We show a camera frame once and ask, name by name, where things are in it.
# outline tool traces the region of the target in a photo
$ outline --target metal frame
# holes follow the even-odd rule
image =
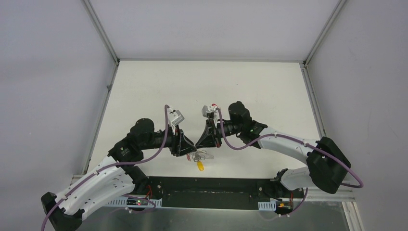
[[[103,105],[103,109],[101,112],[101,115],[99,117],[98,120],[98,125],[97,125],[97,129],[95,131],[95,136],[92,142],[92,146],[90,148],[90,152],[87,156],[87,161],[85,166],[82,169],[82,173],[86,173],[88,170],[88,165],[89,165],[89,161],[90,161],[90,157],[92,154],[92,151],[94,149],[95,143],[96,143],[96,138],[98,136],[101,124],[102,124],[102,119],[103,119],[103,115],[104,112],[106,110],[107,107],[107,103],[109,100],[109,96],[110,96],[110,92],[112,89],[112,85],[114,83],[115,80],[115,76],[119,67],[119,57],[117,56],[108,36],[106,35],[106,32],[103,28],[103,26],[101,25],[101,22],[91,4],[90,0],[81,0],[84,4],[84,7],[87,11],[87,13],[89,14],[89,17],[92,21],[92,23],[95,26],[95,29],[97,30],[98,34],[101,37],[101,40],[104,42],[104,45],[106,46],[108,52],[110,53],[112,59],[114,60],[116,67],[115,67],[115,71],[113,73],[112,76],[112,80],[110,85],[107,86],[107,95],[105,98],[105,102]],[[242,60],[227,60],[227,59],[122,59],[122,60],[126,60],[126,61],[241,61],[241,62],[286,62],[286,63],[299,63],[300,64],[300,68],[302,71],[302,75],[305,81],[305,86],[306,86],[306,90],[307,90],[307,94],[309,96],[309,101],[312,107],[312,111],[313,111],[313,115],[315,118],[315,122],[318,128],[318,132],[320,137],[325,136],[326,132],[324,129],[324,125],[323,125],[323,121],[322,121],[322,116],[320,113],[320,109],[319,109],[319,102],[316,98],[315,95],[315,91],[314,91],[314,87],[313,87],[313,82],[310,79],[309,73],[308,73],[308,64],[310,63],[310,61],[312,60],[313,56],[316,54],[318,48],[320,47],[320,45],[324,42],[324,38],[326,37],[326,35],[328,34],[329,30],[331,29],[331,27],[333,26],[335,20],[337,19],[338,15],[340,14],[341,10],[344,8],[345,4],[347,3],[347,0],[339,0],[338,3],[336,4],[335,8],[333,9],[329,19],[327,20],[326,24],[324,25],[322,31],[320,32],[318,38],[316,39],[312,49],[310,50],[309,54],[307,55],[307,58],[304,61],[301,60],[295,60],[295,61],[285,61],[285,60],[246,60],[246,59],[242,59]],[[82,175],[74,175],[72,182],[75,182],[76,180],[78,180],[79,178],[81,178]],[[350,189],[345,189],[345,188],[340,188],[337,194],[328,194],[325,193],[317,188],[310,188],[309,189],[309,194],[306,198],[306,200],[308,201],[323,201],[323,202],[342,202],[343,207],[344,207],[344,213],[349,225],[349,229],[351,231],[364,231],[364,227],[362,225],[361,222],[361,217],[359,215],[358,212],[358,208],[353,196],[353,192]]]

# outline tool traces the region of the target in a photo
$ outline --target yellow handle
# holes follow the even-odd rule
[[[197,161],[197,167],[200,171],[204,171],[204,165],[201,160]]]

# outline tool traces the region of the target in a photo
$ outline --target white table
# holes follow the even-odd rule
[[[150,118],[164,129],[164,105],[179,109],[180,124],[194,143],[201,136],[203,105],[216,103],[229,119],[228,106],[242,101],[254,120],[295,136],[319,139],[302,73],[297,63],[122,61],[103,117],[89,164],[94,168],[140,118]],[[243,143],[235,136],[234,146]],[[272,178],[284,168],[304,164],[271,150],[249,147],[234,151],[206,149],[215,156],[204,160],[203,172],[186,157],[174,157],[166,148],[154,160],[140,165],[147,176]],[[156,150],[145,150],[147,158]]]

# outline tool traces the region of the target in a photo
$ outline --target white wall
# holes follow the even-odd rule
[[[89,167],[96,167],[137,120],[150,118],[156,130],[163,130],[165,104],[183,113],[180,128],[196,143],[205,128],[203,106],[216,103],[229,119],[228,106],[238,100],[256,121],[299,137],[319,138],[299,64],[121,61]],[[243,146],[234,136],[229,141]],[[203,172],[168,148],[140,168],[148,176],[268,179],[284,168],[305,166],[270,150],[234,151],[226,144],[205,150],[215,159],[203,161]],[[146,158],[156,151],[143,152]]]
[[[2,1],[0,22],[0,230],[39,230],[40,197],[82,168],[114,64],[79,0]]]
[[[302,61],[338,0],[92,0],[119,58]]]
[[[366,230],[408,216],[408,1],[350,0],[309,66],[327,134],[365,182]]]

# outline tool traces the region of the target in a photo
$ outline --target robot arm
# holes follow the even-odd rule
[[[180,111],[167,108],[167,118],[170,125],[164,147],[169,148],[174,156],[196,151],[193,142],[179,129],[179,123],[184,120]],[[140,119],[94,169],[65,190],[43,195],[41,202],[46,214],[59,202],[49,216],[55,230],[76,230],[90,214],[118,196],[131,192],[142,194],[147,177],[139,167],[112,165],[141,161],[142,150],[160,148],[165,135],[164,131],[154,131],[150,119]],[[72,191],[79,186],[80,190]]]
[[[204,106],[202,113],[207,117],[207,121],[204,133],[195,145],[196,148],[220,147],[224,131],[225,136],[236,135],[249,146],[274,150],[307,165],[299,169],[283,169],[278,172],[271,180],[275,197],[281,197],[287,191],[309,186],[317,186],[327,193],[337,192],[347,170],[313,149],[318,148],[330,153],[350,168],[350,162],[330,138],[323,137],[320,141],[316,141],[278,132],[252,120],[249,110],[240,101],[231,104],[228,112],[230,120],[222,120],[215,104]],[[235,150],[243,149],[229,146]]]

